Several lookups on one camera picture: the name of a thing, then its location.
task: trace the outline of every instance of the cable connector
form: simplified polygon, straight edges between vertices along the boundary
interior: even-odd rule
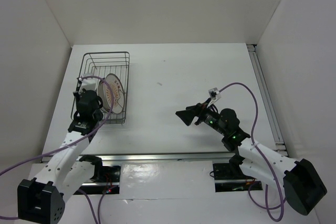
[[[210,95],[210,102],[207,107],[210,107],[212,104],[217,102],[222,96],[220,95],[221,93],[219,92],[218,88],[213,88],[209,90],[209,95]]]
[[[83,90],[96,90],[97,81],[94,78],[84,78],[87,76],[93,76],[93,74],[85,73],[78,78],[77,88],[79,87],[79,90],[78,90],[79,94],[81,94]]]

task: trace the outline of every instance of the white enclosure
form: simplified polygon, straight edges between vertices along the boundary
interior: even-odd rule
[[[217,132],[186,127],[174,113],[204,101],[208,89],[241,81],[259,103],[256,139],[279,148],[270,124],[276,118],[288,153],[310,160],[328,190],[307,217],[286,204],[281,223],[334,223],[336,0],[0,0],[0,5],[1,170],[60,145],[84,53],[125,50],[131,55],[126,124],[105,125],[86,154],[126,159],[152,154],[150,160],[162,153],[194,158],[225,152]],[[252,62],[246,44],[257,44]],[[249,132],[255,109],[247,91],[226,90],[218,108],[226,107],[237,111]],[[44,165],[29,163],[0,177],[0,215],[17,213],[18,183]],[[149,184],[148,167],[162,174]],[[105,197],[102,223],[147,224],[159,218],[160,223],[273,223],[246,192],[215,193],[211,161],[138,161],[122,169],[121,192]],[[264,192],[255,196],[264,202]],[[90,198],[97,209],[99,196]],[[270,199],[276,204],[274,191]],[[73,196],[60,223],[92,221],[84,196]]]
[[[317,205],[334,223],[336,0],[281,0],[257,53],[290,153],[313,162],[328,193]]]
[[[257,43],[280,0],[46,0],[76,44]]]

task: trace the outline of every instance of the dish rack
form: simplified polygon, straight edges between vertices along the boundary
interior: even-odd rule
[[[130,68],[130,54],[126,51],[121,52],[87,52],[83,55],[79,75],[92,73],[95,76],[105,78],[108,74],[116,75],[124,88],[124,107],[120,114],[111,114],[106,124],[123,124],[126,120],[127,97],[128,97],[128,77]],[[74,114],[75,100],[73,100],[71,119]],[[103,111],[103,120],[107,113]]]

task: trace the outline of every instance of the metal wire rack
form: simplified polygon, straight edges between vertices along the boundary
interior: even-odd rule
[[[112,113],[106,123],[123,124],[126,120],[127,97],[128,97],[128,77],[130,67],[130,54],[126,51],[121,52],[88,52],[83,55],[79,75],[92,73],[95,76],[105,78],[108,74],[116,75],[124,89],[124,106],[120,114]],[[75,109],[75,100],[73,100],[71,119]],[[102,110],[104,118],[107,112]]]

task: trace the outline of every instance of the plate with red pattern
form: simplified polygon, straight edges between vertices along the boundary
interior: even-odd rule
[[[103,107],[101,108],[101,111],[104,113],[107,113],[110,110],[110,106],[108,105],[106,97],[105,97],[104,86],[105,86],[104,82],[100,81],[97,87],[97,94],[103,101]]]
[[[110,85],[113,92],[113,114],[122,113],[125,105],[125,92],[121,84],[120,79],[115,74],[108,74],[105,81]],[[106,85],[104,85],[105,98],[108,104],[108,110],[110,110],[110,105],[112,103],[112,95],[110,90]]]

